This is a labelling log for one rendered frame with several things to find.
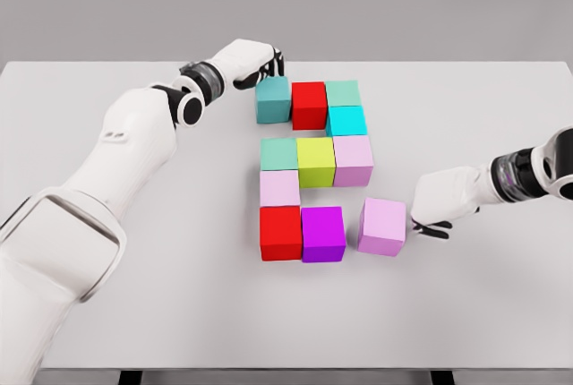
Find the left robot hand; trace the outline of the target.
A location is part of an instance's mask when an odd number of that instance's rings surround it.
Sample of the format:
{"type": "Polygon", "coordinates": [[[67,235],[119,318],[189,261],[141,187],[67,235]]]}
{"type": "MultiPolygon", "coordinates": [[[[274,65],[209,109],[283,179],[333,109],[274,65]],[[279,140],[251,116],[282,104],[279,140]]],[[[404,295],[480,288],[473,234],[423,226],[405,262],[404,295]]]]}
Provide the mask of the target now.
{"type": "Polygon", "coordinates": [[[269,77],[285,75],[283,53],[268,43],[236,39],[222,50],[224,75],[237,90],[254,88],[269,77]]]}

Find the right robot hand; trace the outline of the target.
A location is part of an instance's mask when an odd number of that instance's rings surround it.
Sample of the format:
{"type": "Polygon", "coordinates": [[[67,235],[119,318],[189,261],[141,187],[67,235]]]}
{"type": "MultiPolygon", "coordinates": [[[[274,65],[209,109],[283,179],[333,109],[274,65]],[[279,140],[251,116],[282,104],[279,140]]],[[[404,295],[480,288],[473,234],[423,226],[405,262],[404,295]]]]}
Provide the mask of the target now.
{"type": "Polygon", "coordinates": [[[415,187],[411,208],[412,230],[419,235],[448,240],[452,222],[475,214],[475,183],[479,171],[455,167],[423,175],[415,187]]]}

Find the teal block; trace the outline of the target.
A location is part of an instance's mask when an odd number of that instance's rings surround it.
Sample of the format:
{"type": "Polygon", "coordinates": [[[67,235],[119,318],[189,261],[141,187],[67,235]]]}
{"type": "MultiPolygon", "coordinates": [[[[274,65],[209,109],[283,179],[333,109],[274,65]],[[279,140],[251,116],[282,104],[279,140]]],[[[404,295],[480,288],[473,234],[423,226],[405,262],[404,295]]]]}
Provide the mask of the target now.
{"type": "Polygon", "coordinates": [[[286,76],[269,77],[255,88],[258,124],[286,123],[291,112],[291,92],[286,76]]]}

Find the light pink block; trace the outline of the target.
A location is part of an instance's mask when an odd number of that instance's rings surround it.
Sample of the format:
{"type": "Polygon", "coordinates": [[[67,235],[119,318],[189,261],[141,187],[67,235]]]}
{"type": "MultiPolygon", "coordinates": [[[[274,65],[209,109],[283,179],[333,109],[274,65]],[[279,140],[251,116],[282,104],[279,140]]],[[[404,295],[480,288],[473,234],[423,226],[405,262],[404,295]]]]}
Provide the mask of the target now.
{"type": "Polygon", "coordinates": [[[260,206],[300,206],[299,178],[296,170],[260,171],[260,206]]]}
{"type": "Polygon", "coordinates": [[[360,215],[357,251],[396,257],[405,240],[405,203],[367,197],[360,215]]]}
{"type": "Polygon", "coordinates": [[[369,136],[335,136],[333,146],[336,160],[333,186],[367,186],[374,167],[369,136]]]}

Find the red block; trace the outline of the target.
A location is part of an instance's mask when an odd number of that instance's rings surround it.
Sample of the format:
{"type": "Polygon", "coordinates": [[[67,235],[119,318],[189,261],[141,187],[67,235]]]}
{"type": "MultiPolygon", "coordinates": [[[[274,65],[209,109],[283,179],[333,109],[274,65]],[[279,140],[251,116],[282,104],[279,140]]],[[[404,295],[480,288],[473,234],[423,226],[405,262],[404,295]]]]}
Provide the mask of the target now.
{"type": "Polygon", "coordinates": [[[299,206],[260,208],[260,250],[263,261],[302,259],[303,236],[299,206]]]}
{"type": "Polygon", "coordinates": [[[327,96],[323,81],[292,83],[292,125],[296,131],[323,130],[327,118],[327,96]]]}

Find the mint green block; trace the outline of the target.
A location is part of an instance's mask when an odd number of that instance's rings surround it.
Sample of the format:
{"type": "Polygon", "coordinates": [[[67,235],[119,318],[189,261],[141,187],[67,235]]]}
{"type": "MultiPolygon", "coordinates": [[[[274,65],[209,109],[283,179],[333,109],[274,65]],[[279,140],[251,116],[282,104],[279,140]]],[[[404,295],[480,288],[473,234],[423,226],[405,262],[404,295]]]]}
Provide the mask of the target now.
{"type": "Polygon", "coordinates": [[[297,170],[294,138],[266,138],[260,143],[261,171],[297,170]]]}
{"type": "Polygon", "coordinates": [[[358,107],[362,105],[357,80],[326,81],[329,107],[358,107]]]}

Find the cyan block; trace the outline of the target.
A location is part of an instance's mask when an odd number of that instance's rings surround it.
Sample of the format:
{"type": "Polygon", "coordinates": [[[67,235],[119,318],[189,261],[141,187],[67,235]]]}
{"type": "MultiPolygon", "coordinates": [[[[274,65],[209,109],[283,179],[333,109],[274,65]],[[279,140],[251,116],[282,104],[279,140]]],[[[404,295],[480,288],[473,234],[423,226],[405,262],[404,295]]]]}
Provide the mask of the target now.
{"type": "Polygon", "coordinates": [[[330,107],[325,130],[329,137],[366,135],[368,131],[363,107],[330,107]]]}

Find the yellow-green block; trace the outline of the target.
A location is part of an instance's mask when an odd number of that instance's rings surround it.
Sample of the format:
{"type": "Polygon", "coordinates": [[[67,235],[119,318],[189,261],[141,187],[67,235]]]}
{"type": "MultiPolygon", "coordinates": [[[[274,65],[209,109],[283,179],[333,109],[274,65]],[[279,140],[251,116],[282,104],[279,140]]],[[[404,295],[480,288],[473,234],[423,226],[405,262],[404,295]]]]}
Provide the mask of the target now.
{"type": "Polygon", "coordinates": [[[301,188],[323,188],[333,185],[336,160],[330,137],[297,138],[297,162],[301,188]]]}

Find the purple block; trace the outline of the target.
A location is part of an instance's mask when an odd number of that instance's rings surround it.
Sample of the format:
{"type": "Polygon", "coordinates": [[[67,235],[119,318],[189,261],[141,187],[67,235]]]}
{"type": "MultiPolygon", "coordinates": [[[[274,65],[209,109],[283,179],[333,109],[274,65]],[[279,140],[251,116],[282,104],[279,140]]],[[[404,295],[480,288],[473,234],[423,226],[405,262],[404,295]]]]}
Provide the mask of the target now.
{"type": "Polygon", "coordinates": [[[340,206],[301,210],[305,263],[340,262],[346,250],[346,230],[340,206]]]}

